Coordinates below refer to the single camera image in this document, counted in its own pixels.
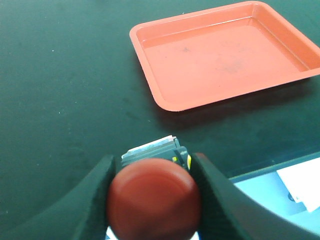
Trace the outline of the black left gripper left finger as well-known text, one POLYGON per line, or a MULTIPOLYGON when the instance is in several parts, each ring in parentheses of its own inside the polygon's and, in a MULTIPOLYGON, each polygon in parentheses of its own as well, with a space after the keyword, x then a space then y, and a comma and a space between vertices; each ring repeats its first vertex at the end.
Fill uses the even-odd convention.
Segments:
POLYGON ((115 158, 105 155, 64 197, 11 230, 2 240, 104 240, 106 198, 115 176, 115 158))

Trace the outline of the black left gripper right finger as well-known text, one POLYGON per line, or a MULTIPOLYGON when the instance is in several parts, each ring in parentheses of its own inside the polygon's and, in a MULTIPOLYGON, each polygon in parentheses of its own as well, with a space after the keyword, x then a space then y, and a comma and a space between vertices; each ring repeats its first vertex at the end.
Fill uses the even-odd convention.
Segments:
POLYGON ((320 236, 277 216, 239 190, 203 154, 191 154, 191 176, 201 195, 202 240, 318 240, 320 236))

